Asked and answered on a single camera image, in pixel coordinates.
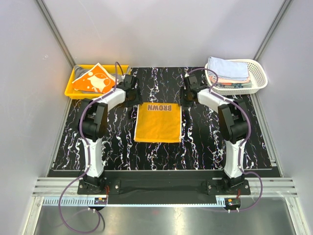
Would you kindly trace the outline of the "brown yellow bear towel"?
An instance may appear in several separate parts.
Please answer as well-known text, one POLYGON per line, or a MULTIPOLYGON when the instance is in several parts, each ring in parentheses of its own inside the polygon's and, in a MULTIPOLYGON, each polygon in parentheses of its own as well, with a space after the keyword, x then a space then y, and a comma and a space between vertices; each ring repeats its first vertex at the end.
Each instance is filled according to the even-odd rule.
POLYGON ((182 139, 182 108, 176 103, 144 102, 138 106, 135 142, 179 143, 182 139))

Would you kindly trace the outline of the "orange white patterned towel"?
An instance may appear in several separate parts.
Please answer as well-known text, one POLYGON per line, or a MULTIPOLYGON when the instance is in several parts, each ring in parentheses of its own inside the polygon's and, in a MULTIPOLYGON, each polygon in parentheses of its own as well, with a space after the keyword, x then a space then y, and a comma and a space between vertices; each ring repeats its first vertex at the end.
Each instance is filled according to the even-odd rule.
POLYGON ((88 73, 75 79, 72 85, 75 90, 105 94, 116 85, 116 81, 115 77, 97 63, 88 73))

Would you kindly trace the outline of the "white waffle towel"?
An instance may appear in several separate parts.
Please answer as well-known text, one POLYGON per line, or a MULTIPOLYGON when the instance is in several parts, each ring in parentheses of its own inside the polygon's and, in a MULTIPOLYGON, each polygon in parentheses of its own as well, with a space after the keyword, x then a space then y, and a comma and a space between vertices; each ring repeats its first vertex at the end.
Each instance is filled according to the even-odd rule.
POLYGON ((247 64, 243 62, 233 62, 209 57, 207 68, 224 79, 244 81, 249 77, 247 64))

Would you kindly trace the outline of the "grey towel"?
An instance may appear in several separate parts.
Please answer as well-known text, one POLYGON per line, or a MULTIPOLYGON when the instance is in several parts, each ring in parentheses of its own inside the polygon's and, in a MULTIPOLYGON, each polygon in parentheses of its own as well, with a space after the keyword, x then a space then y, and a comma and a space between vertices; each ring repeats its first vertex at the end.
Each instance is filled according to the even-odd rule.
POLYGON ((74 79, 78 79, 85 73, 88 73, 90 71, 90 69, 84 69, 79 65, 75 65, 73 69, 74 69, 74 79))

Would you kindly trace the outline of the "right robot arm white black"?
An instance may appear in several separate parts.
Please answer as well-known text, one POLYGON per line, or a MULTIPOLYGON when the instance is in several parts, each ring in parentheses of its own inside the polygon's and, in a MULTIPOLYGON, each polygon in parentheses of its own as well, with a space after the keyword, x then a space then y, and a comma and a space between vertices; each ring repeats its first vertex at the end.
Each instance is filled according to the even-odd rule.
POLYGON ((226 143, 224 174, 218 186, 233 194, 244 184, 243 155, 251 135, 251 124, 242 99, 228 99, 200 82, 195 75, 186 74, 180 88, 180 105, 204 105, 218 114, 219 131, 226 143))

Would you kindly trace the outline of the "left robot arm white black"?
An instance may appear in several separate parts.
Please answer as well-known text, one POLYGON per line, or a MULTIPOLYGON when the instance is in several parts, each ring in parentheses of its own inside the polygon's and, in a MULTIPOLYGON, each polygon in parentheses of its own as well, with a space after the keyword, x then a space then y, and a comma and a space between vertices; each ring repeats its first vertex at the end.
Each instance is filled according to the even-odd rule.
POLYGON ((77 129, 84 145, 85 169, 79 176, 79 187, 96 194, 109 189, 102 164, 102 139, 108 127, 109 111, 119 105, 129 108, 143 103, 139 79, 129 74, 122 78, 107 94, 81 101, 77 129))

